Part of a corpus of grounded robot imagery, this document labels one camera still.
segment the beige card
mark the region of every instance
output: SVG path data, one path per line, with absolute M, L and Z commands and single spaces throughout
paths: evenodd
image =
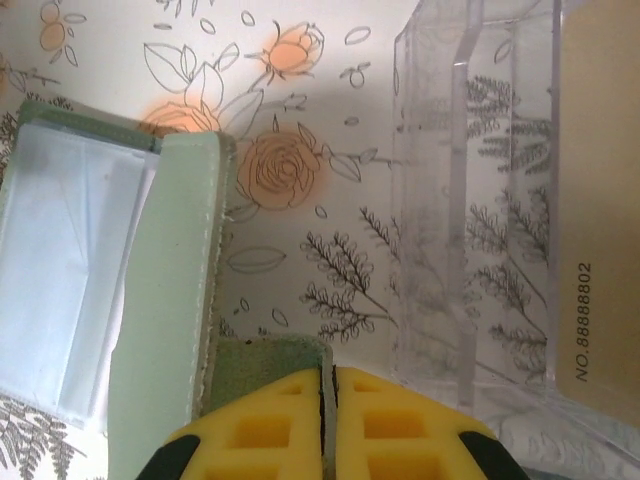
M 561 54 L 557 385 L 640 426 L 640 2 L 593 0 Z

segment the clear plastic box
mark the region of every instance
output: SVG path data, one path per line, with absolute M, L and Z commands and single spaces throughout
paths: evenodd
M 638 479 L 640 432 L 554 383 L 554 83 L 581 3 L 422 0 L 398 35 L 393 373 L 489 424 L 534 478 Z

